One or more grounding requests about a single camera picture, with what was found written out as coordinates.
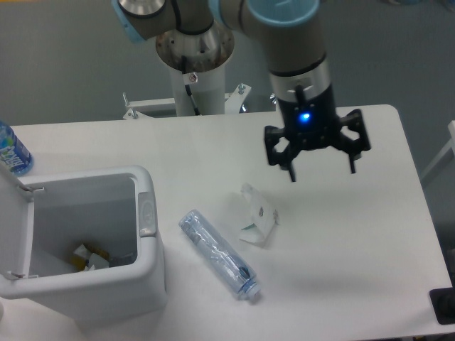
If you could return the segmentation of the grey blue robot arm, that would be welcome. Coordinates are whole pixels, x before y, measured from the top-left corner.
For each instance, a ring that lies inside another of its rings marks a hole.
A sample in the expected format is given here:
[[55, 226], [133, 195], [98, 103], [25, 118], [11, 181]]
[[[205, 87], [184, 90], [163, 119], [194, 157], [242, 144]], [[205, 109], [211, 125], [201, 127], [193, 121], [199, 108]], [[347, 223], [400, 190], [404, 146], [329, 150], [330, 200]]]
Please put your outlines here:
[[370, 149], [362, 112], [336, 113], [318, 1], [113, 1], [112, 7], [132, 41], [156, 41], [195, 115], [203, 113], [197, 85], [232, 55], [232, 32], [258, 42], [284, 122], [264, 130], [270, 165], [292, 172], [301, 151], [327, 147], [355, 163]]

